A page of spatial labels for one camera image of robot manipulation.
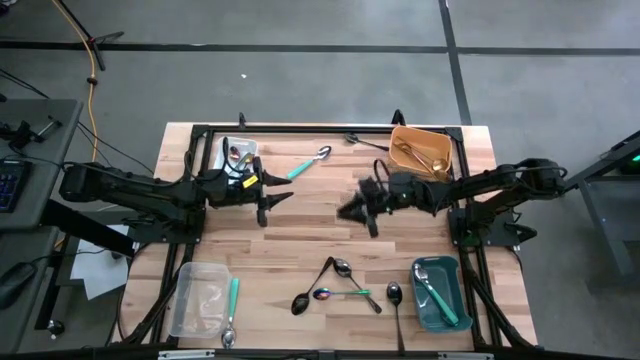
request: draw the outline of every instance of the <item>spoon in container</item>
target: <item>spoon in container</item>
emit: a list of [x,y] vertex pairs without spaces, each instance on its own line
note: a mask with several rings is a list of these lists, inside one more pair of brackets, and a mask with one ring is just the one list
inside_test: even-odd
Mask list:
[[319,288],[313,292],[313,298],[316,300],[327,300],[331,295],[369,295],[371,290],[355,290],[355,291],[338,291],[334,292],[327,288]]
[[404,356],[404,341],[402,340],[402,331],[400,330],[400,315],[398,314],[398,305],[402,302],[402,289],[397,282],[392,281],[387,285],[387,298],[393,306],[396,307],[396,328],[398,329],[398,353]]
[[460,322],[460,320],[458,320],[458,316],[442,299],[436,289],[434,289],[433,286],[429,284],[429,274],[427,274],[427,270],[425,270],[419,264],[413,264],[413,276],[415,276],[415,278],[427,289],[429,295],[436,302],[438,309],[440,309],[440,313],[442,314],[442,318],[445,320],[445,322],[451,326],[457,326]]
[[313,287],[316,285],[318,280],[320,280],[320,277],[322,276],[322,274],[324,274],[325,271],[327,271],[327,269],[329,268],[329,266],[331,266],[332,263],[333,263],[333,257],[329,256],[327,258],[327,261],[324,263],[324,266],[322,267],[320,274],[316,278],[316,281],[314,281],[313,284],[311,284],[311,287],[309,288],[309,290],[307,290],[306,293],[298,294],[298,296],[296,296],[295,299],[293,299],[293,302],[291,303],[291,313],[293,315],[300,315],[305,310],[307,310],[307,307],[309,306],[309,293],[311,292],[311,289],[313,289]]
[[324,160],[327,158],[327,156],[329,156],[329,153],[331,153],[331,146],[323,146],[321,147],[316,156],[311,159],[311,160],[307,160],[304,164],[298,166],[297,168],[295,168],[292,172],[290,172],[287,175],[287,179],[293,179],[296,176],[300,175],[301,172],[303,172],[304,170],[306,170],[309,166],[311,166],[311,164],[313,164],[316,160]]
[[373,147],[378,148],[378,149],[383,150],[383,151],[389,151],[389,147],[388,146],[376,145],[376,144],[372,144],[370,142],[362,141],[362,140],[358,139],[358,135],[356,135],[354,133],[345,133],[344,134],[344,138],[348,142],[350,142],[352,144],[360,143],[360,144],[364,144],[364,145],[373,146]]
[[222,346],[225,349],[231,349],[236,342],[236,331],[233,329],[233,315],[236,313],[236,302],[238,300],[238,286],[240,279],[234,278],[231,281],[231,293],[229,294],[229,323],[227,328],[222,332]]
[[[333,269],[338,273],[338,275],[340,277],[343,278],[349,278],[351,279],[351,281],[353,282],[353,284],[359,289],[362,290],[362,288],[360,287],[360,285],[358,285],[358,283],[353,279],[353,277],[351,276],[351,265],[349,265],[348,262],[346,262],[343,259],[335,259],[333,261]],[[365,299],[367,299],[367,301],[369,302],[369,305],[371,305],[371,307],[373,308],[373,311],[376,312],[376,314],[380,314],[382,312],[382,308],[380,307],[380,305],[378,305],[369,295],[365,295],[364,296]]]

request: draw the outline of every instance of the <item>teal container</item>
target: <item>teal container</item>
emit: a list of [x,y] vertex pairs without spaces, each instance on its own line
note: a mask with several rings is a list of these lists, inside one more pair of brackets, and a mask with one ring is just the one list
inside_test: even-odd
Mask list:
[[[413,264],[418,264],[427,270],[429,284],[440,294],[449,308],[456,313],[457,326],[447,324],[440,313],[440,309],[431,298],[425,286],[413,276]],[[462,293],[458,282],[458,260],[451,256],[434,256],[416,259],[411,264],[411,286],[416,303],[416,314],[420,325],[433,333],[451,333],[465,331],[471,327],[473,319],[467,315]]]

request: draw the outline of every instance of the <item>gray floor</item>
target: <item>gray floor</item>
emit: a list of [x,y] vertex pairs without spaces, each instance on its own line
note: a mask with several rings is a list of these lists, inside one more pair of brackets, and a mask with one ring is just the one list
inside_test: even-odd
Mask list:
[[[444,45],[436,0],[69,0],[99,35],[122,41],[220,44]],[[450,0],[459,46],[637,47],[635,0]],[[74,41],[48,1],[21,0],[0,38]],[[447,55],[108,52],[95,99],[99,134],[153,166],[168,121],[460,124]],[[575,172],[638,130],[637,57],[460,59],[474,125],[488,125],[498,162],[549,157]],[[86,98],[84,52],[1,50],[0,67],[56,98]],[[0,82],[10,97],[34,97]],[[86,113],[82,121],[88,123]],[[105,150],[112,162],[135,164]],[[86,161],[77,136],[69,160]],[[609,271],[582,199],[522,206],[539,236],[523,246],[541,345],[640,358],[637,294],[590,294]]]

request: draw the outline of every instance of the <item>wooden table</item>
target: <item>wooden table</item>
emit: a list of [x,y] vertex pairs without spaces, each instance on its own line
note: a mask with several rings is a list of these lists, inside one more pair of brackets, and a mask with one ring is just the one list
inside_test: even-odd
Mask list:
[[[167,124],[156,176],[174,180],[182,175],[192,125]],[[489,129],[484,126],[462,129],[471,174],[494,168]],[[205,231],[193,261],[226,264],[233,276],[240,279],[235,348],[394,350],[397,346],[394,308],[385,297],[389,281],[399,282],[404,291],[400,322],[407,350],[473,348],[470,331],[425,332],[416,320],[412,301],[408,279],[415,258],[458,257],[450,243],[445,211],[435,218],[415,209],[382,215],[378,217],[380,236],[376,239],[371,239],[363,226],[336,218],[337,207],[353,196],[357,180],[372,175],[373,161],[385,158],[386,153],[348,144],[339,134],[236,136],[256,140],[264,168],[281,177],[321,146],[331,145],[333,151],[327,160],[317,162],[293,184],[270,188],[271,193],[293,191],[295,195],[267,214],[267,228],[256,223],[253,205],[207,209]],[[388,135],[359,136],[380,145],[387,145],[389,139]],[[454,164],[458,164],[457,155]],[[136,258],[122,303],[125,334],[133,330],[156,300],[166,252],[166,245],[154,244]],[[496,302],[520,333],[536,343],[518,262],[506,249],[487,248],[486,252]],[[308,289],[329,255],[351,264],[355,280],[373,291],[373,298],[383,308],[382,314],[376,315],[364,299],[343,296],[325,302],[312,300],[304,314],[291,314],[291,301]],[[352,289],[353,285],[328,271],[318,287]],[[482,333],[489,341],[486,311],[477,296],[476,301]],[[169,311],[165,329],[170,319]],[[221,347],[219,337],[181,339],[180,346]]]

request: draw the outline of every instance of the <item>orange container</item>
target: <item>orange container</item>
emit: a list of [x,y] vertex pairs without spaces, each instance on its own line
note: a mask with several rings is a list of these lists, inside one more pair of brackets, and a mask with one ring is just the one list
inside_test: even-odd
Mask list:
[[414,156],[398,148],[395,145],[398,141],[405,142],[414,148],[427,165],[431,165],[434,160],[444,160],[446,164],[442,170],[448,171],[451,167],[452,145],[451,139],[446,135],[398,126],[393,129],[389,144],[389,157],[394,165],[429,180],[438,181],[435,175],[425,169]]

